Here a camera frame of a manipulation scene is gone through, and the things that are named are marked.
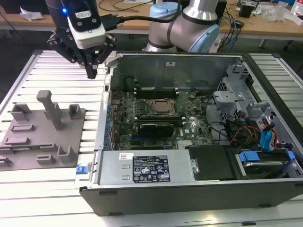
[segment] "screw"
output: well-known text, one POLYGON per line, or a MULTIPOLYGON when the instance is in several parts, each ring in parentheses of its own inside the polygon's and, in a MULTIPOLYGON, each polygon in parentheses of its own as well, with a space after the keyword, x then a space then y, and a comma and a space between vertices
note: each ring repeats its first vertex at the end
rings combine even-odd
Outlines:
POLYGON ((199 170, 196 166, 193 166, 193 172, 194 174, 198 174, 199 173, 199 170))

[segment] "blue cable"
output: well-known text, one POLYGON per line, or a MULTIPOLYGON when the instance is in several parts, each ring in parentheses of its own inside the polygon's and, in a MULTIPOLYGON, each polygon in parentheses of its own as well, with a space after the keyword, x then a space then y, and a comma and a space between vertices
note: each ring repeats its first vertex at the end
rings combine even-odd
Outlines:
POLYGON ((233 24, 235 25, 235 30, 234 30, 234 34, 235 34, 235 37, 234 37, 234 39, 232 40, 232 44, 230 45, 230 47, 228 48, 228 51, 227 51, 227 53, 229 53, 231 50, 232 50, 232 48, 233 48, 233 45, 235 44, 235 41, 236 41, 236 39, 237 39, 237 27, 236 27, 236 22, 235 22, 235 20, 231 17, 231 20, 232 20, 232 22, 233 22, 233 24))

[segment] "blue latch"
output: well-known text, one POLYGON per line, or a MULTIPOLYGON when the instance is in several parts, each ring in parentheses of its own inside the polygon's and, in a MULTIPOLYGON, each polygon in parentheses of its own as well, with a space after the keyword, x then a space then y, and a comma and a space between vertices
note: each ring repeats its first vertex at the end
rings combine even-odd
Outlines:
POLYGON ((87 166, 77 166, 76 174, 87 174, 88 167, 87 166))
POLYGON ((295 159, 294 153, 292 151, 288 151, 287 154, 290 160, 295 159))
POLYGON ((273 137, 273 133, 271 131, 263 130, 262 133, 261 133, 260 145, 267 152, 271 152, 271 150, 269 148, 269 144, 271 142, 272 137, 273 137))
POLYGON ((256 151, 243 151, 239 154, 241 162, 260 161, 256 151))

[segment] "aluminum rail table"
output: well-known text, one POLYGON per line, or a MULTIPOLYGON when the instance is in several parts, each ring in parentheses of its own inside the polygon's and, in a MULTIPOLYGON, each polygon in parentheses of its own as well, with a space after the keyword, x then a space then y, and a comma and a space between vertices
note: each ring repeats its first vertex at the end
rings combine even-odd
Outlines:
MULTIPOLYGON (((303 124, 302 81, 282 59, 270 54, 251 56, 303 124)), ((89 162, 93 157, 105 73, 104 65, 100 65, 96 79, 87 80, 83 69, 56 52, 35 52, 0 105, 0 139, 12 120, 9 111, 13 104, 27 103, 30 109, 42 109, 36 94, 40 89, 48 89, 53 94, 52 100, 61 108, 77 103, 87 110, 78 163, 89 162)), ((267 227, 302 226, 303 196, 273 208, 98 217, 74 188, 75 177, 75 168, 0 172, 0 225, 180 227, 256 223, 267 227)))

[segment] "motherboard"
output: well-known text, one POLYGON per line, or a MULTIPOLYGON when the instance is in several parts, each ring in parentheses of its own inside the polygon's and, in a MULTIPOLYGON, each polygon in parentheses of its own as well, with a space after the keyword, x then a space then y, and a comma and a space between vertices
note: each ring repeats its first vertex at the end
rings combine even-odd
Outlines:
POLYGON ((192 90, 173 92, 175 95, 113 91, 115 150, 213 144, 202 114, 204 96, 192 97, 192 90))

